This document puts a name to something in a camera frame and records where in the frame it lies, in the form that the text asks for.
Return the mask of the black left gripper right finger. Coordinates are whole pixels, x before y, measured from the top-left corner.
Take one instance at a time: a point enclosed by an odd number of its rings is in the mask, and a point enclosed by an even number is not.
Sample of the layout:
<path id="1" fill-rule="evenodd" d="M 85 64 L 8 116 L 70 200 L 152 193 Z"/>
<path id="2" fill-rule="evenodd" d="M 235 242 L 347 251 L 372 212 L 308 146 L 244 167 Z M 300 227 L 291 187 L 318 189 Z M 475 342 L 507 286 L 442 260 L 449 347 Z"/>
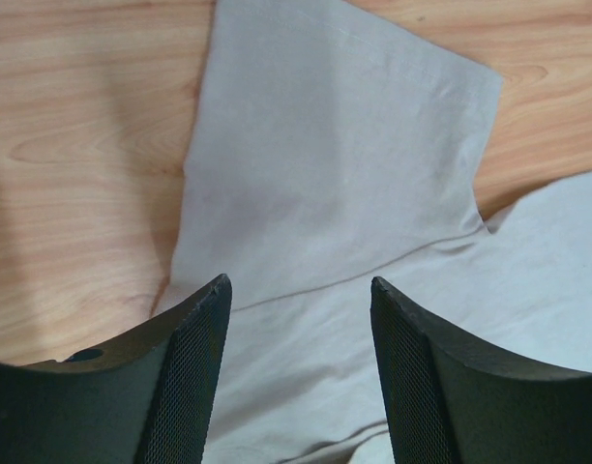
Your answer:
<path id="1" fill-rule="evenodd" d="M 381 277 L 370 323 L 398 463 L 592 463 L 592 373 L 538 362 Z"/>

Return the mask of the beige t shirt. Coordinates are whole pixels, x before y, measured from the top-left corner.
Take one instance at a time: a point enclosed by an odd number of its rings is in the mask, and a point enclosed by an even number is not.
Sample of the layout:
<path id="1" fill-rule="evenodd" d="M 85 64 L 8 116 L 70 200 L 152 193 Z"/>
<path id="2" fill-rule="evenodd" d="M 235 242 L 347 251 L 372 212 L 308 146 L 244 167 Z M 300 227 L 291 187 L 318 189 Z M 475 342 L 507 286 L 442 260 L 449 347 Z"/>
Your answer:
<path id="1" fill-rule="evenodd" d="M 592 171 L 490 219 L 502 77 L 342 1 L 221 1 L 161 308 L 232 282 L 207 463 L 387 463 L 370 282 L 592 372 Z"/>

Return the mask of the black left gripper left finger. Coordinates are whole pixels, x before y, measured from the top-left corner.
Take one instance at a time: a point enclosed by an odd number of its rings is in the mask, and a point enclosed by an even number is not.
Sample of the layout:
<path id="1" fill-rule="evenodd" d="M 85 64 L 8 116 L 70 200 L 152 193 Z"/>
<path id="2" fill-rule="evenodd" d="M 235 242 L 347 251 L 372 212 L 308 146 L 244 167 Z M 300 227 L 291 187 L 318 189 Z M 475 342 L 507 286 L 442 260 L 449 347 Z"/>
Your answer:
<path id="1" fill-rule="evenodd" d="M 0 463 L 198 463 L 229 323 L 219 275 L 64 361 L 0 362 Z"/>

